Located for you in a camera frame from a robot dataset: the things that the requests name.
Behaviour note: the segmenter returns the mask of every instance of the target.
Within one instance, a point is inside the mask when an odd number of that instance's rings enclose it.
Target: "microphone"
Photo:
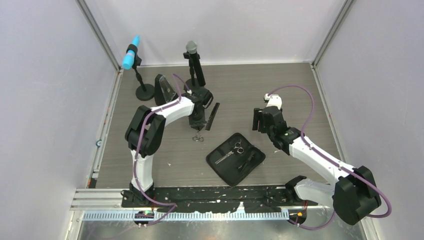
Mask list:
[[[205,82],[205,76],[203,76],[202,66],[200,65],[200,56],[198,54],[198,46],[194,41],[188,41],[187,45],[185,46],[185,49],[187,50],[192,62],[194,71],[196,73],[197,82],[199,86],[203,87],[206,85]]]
[[[139,47],[139,43],[140,43],[140,36],[137,35],[134,37],[134,39],[132,40],[132,45],[134,45],[136,48]],[[126,55],[123,57],[123,61],[122,61],[122,67],[124,69],[130,69],[133,64],[134,64],[134,58],[136,57],[136,54],[133,50],[128,50],[126,52]]]

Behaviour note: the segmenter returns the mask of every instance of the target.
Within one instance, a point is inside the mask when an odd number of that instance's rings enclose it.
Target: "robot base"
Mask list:
[[[150,198],[155,196],[155,192],[153,190],[154,185],[152,185],[145,193]],[[123,208],[140,208],[151,205],[150,201],[147,200],[143,194],[133,186],[132,183],[129,184],[129,190],[122,190],[122,203],[121,206]]]

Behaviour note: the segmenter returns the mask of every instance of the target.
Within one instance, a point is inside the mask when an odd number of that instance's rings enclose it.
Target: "robotic arm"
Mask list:
[[[265,108],[254,109],[252,130],[267,134],[277,149],[301,160],[328,182],[328,184],[323,184],[314,182],[305,176],[295,177],[285,185],[294,200],[310,200],[333,207],[337,215],[350,225],[355,225],[381,205],[382,202],[377,192],[341,170],[342,167],[351,170],[375,186],[373,174],[368,168],[364,166],[355,168],[344,163],[304,136],[304,139],[311,145],[308,146],[301,138],[301,131],[287,126],[281,109],[281,98],[278,95],[265,95],[264,100],[267,103]],[[322,155],[313,151],[312,146]],[[323,156],[337,162],[340,167],[334,166]]]
[[[180,118],[188,117],[190,126],[200,131],[206,123],[204,106],[208,104],[211,98],[212,94],[209,90],[204,87],[199,87],[194,90],[192,94],[184,93],[179,104],[175,104],[178,101],[177,99],[158,107],[148,108],[142,105],[137,109],[125,133],[125,140],[128,142],[128,147],[131,150],[133,162],[136,160],[137,144],[139,142],[144,119],[150,112],[156,109],[162,109],[151,115],[148,119],[147,124],[149,128],[144,130],[137,157],[136,173],[143,192],[149,194],[149,190],[153,188],[153,157],[161,146],[165,127]],[[137,195],[140,199],[144,199],[135,178],[132,178],[129,188],[132,192],[139,193]]]

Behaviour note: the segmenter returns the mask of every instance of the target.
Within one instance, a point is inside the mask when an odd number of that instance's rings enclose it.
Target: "gray microphone head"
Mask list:
[[[188,41],[185,45],[185,49],[189,54],[195,54],[198,52],[198,46],[194,41]]]

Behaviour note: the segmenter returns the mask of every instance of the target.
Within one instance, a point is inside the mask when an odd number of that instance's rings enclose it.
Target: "black case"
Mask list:
[[[228,152],[237,150],[234,149],[234,147],[240,140],[241,147],[244,149],[243,153],[234,153],[219,164],[215,164],[216,161],[225,156]],[[251,151],[255,151],[254,156],[250,162],[246,163],[244,169],[240,171],[238,167],[247,160]],[[237,132],[209,153],[206,156],[206,162],[224,182],[231,187],[235,187],[245,179],[253,169],[261,164],[265,157],[265,153],[253,146],[243,135]]]

